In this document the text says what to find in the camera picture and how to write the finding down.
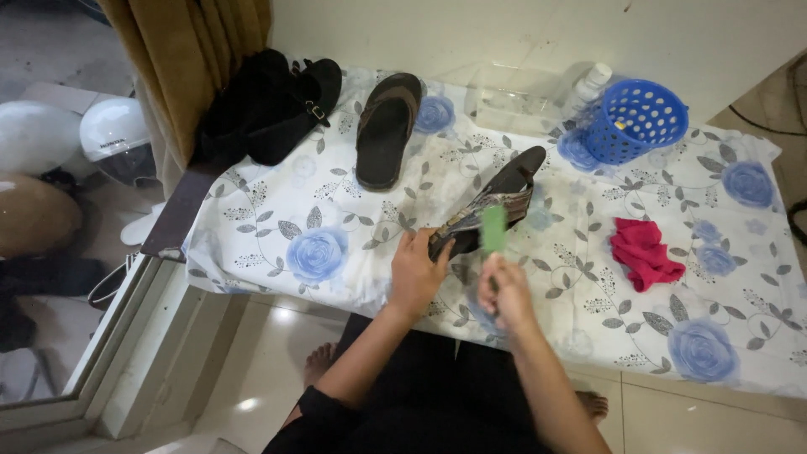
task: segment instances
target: white wall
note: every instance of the white wall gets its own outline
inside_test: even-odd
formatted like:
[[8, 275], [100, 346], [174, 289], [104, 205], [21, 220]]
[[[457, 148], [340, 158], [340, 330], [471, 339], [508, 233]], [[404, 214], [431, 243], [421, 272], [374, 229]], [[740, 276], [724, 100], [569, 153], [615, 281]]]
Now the white wall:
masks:
[[460, 85], [491, 61], [559, 73], [602, 61], [669, 87], [695, 123], [807, 48], [805, 0], [271, 3], [270, 45], [285, 53]]

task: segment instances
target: hand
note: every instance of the hand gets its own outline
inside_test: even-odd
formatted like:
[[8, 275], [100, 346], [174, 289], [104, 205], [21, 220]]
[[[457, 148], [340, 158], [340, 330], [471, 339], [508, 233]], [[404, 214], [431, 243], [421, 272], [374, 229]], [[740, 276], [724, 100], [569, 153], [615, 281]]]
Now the hand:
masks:
[[398, 250], [392, 258], [392, 294], [387, 306], [410, 317], [412, 323], [423, 316], [437, 289], [445, 279], [451, 240], [443, 247], [437, 263], [429, 258], [429, 237], [437, 229], [420, 229], [417, 235], [403, 232]]
[[[491, 278], [498, 285], [498, 291], [491, 285]], [[496, 326], [501, 330], [518, 335], [523, 330], [538, 328], [524, 270], [496, 252], [482, 265], [477, 297], [479, 305], [489, 314], [499, 314]]]

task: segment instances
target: red cloth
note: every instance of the red cloth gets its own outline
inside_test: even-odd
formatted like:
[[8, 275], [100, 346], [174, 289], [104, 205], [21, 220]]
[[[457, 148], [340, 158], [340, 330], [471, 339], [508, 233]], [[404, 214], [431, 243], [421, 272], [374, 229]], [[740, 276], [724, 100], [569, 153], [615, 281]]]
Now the red cloth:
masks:
[[644, 292], [657, 282], [675, 282], [687, 268], [667, 258], [667, 245], [661, 244], [661, 231], [653, 221], [634, 221], [617, 217], [617, 232], [611, 236], [613, 258], [632, 271], [628, 279], [637, 292]]

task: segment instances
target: bottle cap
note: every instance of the bottle cap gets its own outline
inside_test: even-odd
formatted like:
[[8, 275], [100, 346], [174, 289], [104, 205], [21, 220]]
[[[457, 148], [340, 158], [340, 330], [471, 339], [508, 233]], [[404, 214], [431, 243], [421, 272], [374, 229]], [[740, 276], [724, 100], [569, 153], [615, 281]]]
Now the bottle cap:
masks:
[[605, 63], [597, 63], [591, 68], [591, 70], [588, 71], [588, 76], [586, 76], [586, 79], [590, 80], [596, 85], [605, 85], [605, 83], [611, 78], [612, 74], [613, 71], [610, 67], [608, 67], [608, 65]]

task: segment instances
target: floral tablecloth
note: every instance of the floral tablecloth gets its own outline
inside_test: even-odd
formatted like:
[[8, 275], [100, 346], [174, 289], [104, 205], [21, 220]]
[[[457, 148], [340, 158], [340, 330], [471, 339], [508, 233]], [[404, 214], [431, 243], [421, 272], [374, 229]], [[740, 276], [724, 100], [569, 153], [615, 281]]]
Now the floral tablecloth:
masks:
[[[507, 255], [529, 275], [558, 354], [576, 362], [807, 396], [807, 287], [797, 262], [770, 142], [689, 128], [623, 166], [474, 124], [468, 89], [424, 82], [426, 96], [389, 192], [354, 174], [356, 126], [389, 73], [345, 71], [331, 128], [275, 167], [249, 158], [211, 187], [186, 241], [188, 280], [212, 292], [286, 293], [374, 316], [405, 229], [439, 226], [520, 150], [546, 147], [528, 216]], [[637, 293], [611, 255], [613, 218], [655, 221], [684, 277]], [[480, 265], [460, 255], [420, 330], [506, 347], [468, 309]]]

